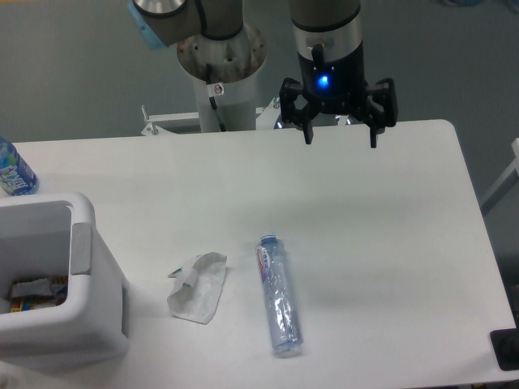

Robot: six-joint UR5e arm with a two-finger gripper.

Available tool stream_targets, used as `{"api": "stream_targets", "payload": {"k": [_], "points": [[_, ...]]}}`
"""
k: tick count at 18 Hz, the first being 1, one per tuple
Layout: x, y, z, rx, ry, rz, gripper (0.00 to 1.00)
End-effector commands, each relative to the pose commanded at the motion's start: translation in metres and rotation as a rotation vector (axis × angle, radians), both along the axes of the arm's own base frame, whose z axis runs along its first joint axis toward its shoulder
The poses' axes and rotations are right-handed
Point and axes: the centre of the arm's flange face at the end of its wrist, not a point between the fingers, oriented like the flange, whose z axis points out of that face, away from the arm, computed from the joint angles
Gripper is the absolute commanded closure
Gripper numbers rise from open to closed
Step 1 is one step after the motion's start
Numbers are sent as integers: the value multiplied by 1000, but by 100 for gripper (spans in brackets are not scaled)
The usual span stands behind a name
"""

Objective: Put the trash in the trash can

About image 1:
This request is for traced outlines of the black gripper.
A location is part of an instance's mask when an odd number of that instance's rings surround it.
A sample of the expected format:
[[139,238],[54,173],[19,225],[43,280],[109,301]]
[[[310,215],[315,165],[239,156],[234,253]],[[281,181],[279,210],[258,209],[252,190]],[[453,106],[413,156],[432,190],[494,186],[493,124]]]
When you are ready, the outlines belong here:
[[[339,28],[311,32],[296,26],[294,36],[303,83],[285,78],[280,88],[281,120],[297,126],[310,145],[312,120],[322,112],[324,101],[338,104],[353,97],[352,115],[370,131],[370,147],[377,147],[378,135],[397,124],[397,94],[392,78],[365,84],[362,28],[352,19]],[[296,107],[303,97],[306,104]]]

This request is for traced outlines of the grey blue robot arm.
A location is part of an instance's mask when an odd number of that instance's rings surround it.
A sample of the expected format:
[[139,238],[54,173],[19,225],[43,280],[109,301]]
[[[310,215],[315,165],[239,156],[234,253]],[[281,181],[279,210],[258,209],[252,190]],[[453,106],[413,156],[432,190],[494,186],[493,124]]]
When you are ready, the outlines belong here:
[[[130,1],[127,6],[149,46],[176,47],[195,87],[203,132],[255,129],[255,79],[267,49],[262,33],[246,23],[242,2]],[[281,83],[281,120],[311,143],[317,115],[350,115],[369,127],[376,144],[397,123],[396,88],[390,78],[366,81],[360,2],[292,1],[289,9],[302,77]]]

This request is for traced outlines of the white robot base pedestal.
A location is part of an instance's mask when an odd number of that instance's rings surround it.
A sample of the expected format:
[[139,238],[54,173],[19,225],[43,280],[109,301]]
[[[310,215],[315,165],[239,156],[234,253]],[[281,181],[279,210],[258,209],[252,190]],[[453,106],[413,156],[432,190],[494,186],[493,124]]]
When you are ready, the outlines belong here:
[[257,76],[267,57],[259,29],[244,24],[224,41],[192,36],[177,44],[177,55],[193,83],[202,132],[256,128]]

